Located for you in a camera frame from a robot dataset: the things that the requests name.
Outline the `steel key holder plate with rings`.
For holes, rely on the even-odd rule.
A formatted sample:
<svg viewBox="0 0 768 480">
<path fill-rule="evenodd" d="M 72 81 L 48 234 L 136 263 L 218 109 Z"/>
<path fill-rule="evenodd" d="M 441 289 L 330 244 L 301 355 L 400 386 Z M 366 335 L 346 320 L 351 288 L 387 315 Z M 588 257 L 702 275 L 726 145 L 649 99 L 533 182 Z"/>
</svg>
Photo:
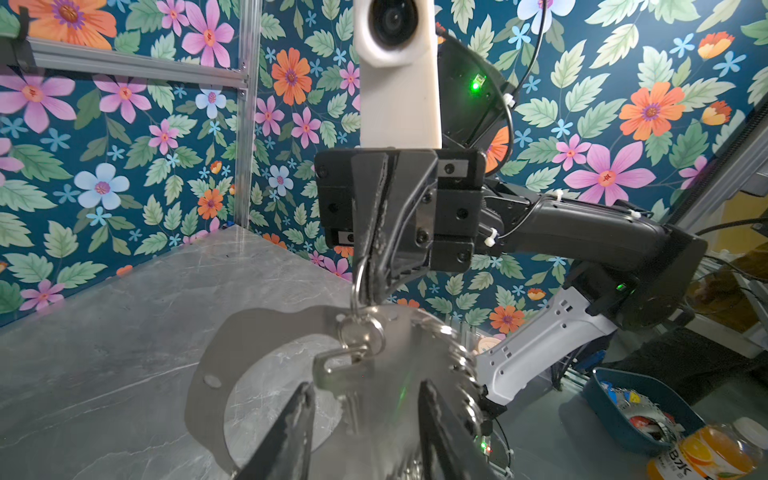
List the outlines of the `steel key holder plate with rings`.
<svg viewBox="0 0 768 480">
<path fill-rule="evenodd" d="M 308 335 L 334 338 L 318 354 L 252 457 L 225 438 L 229 397 L 264 356 Z M 358 313 L 315 306 L 230 316 L 193 375 L 185 424 L 234 479 L 489 479 L 478 442 L 476 362 L 434 316 L 388 304 Z"/>
</svg>

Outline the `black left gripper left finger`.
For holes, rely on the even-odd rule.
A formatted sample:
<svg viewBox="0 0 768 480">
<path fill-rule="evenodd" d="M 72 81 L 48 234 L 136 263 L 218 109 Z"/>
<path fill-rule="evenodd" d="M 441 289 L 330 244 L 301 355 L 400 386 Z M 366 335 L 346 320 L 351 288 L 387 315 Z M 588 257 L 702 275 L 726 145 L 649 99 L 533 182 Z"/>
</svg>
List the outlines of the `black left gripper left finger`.
<svg viewBox="0 0 768 480">
<path fill-rule="evenodd" d="M 235 479 L 307 479 L 315 411 L 314 387 L 310 382 L 302 382 Z"/>
</svg>

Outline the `silver key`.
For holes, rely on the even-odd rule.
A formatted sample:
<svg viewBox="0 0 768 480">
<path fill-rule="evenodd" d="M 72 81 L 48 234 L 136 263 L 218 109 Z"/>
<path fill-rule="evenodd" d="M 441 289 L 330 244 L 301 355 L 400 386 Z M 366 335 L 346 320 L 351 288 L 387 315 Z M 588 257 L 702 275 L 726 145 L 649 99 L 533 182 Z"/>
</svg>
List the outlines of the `silver key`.
<svg viewBox="0 0 768 480">
<path fill-rule="evenodd" d="M 376 308 L 355 316 L 340 314 L 336 333 L 340 347 L 318 354 L 313 360 L 313 380 L 342 404 L 347 432 L 360 435 L 366 425 L 363 395 L 372 376 L 374 358 L 386 346 L 385 318 Z"/>
</svg>

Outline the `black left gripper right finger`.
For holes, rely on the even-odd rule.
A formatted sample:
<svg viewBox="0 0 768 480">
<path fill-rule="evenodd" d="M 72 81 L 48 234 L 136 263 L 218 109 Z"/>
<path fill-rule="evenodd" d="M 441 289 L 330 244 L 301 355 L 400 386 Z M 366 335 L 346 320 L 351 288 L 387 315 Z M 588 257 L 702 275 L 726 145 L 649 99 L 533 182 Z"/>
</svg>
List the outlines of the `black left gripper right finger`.
<svg viewBox="0 0 768 480">
<path fill-rule="evenodd" d="M 424 479 L 496 479 L 469 433 L 430 380 L 421 382 L 418 422 Z"/>
</svg>

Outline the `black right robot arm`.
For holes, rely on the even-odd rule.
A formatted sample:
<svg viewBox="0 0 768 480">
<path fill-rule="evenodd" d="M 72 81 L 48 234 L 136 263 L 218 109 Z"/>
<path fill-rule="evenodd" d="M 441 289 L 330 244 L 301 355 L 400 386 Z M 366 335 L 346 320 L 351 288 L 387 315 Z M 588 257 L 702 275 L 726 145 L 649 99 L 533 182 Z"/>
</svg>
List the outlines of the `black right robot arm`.
<svg viewBox="0 0 768 480">
<path fill-rule="evenodd" d="M 548 305 L 480 356 L 480 402 L 501 407 L 577 348 L 666 320 L 706 245 L 635 214 L 625 201 L 609 207 L 562 200 L 496 180 L 477 144 L 510 120 L 510 84 L 451 37 L 437 49 L 437 67 L 443 147 L 319 153 L 321 223 L 330 245 L 354 250 L 355 319 L 369 318 L 400 285 L 428 272 L 466 271 L 475 253 L 572 261 Z"/>
</svg>

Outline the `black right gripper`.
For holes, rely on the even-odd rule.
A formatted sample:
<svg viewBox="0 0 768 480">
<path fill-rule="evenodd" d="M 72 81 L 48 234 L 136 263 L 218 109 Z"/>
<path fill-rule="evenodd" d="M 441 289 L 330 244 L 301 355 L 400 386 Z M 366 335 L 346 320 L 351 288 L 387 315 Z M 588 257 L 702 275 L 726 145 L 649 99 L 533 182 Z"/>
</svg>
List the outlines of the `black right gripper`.
<svg viewBox="0 0 768 480">
<path fill-rule="evenodd" d="M 485 170 L 479 151 L 333 149 L 314 166 L 326 241 L 354 248 L 353 303 L 371 303 L 371 258 L 379 300 L 426 269 L 469 268 Z"/>
</svg>

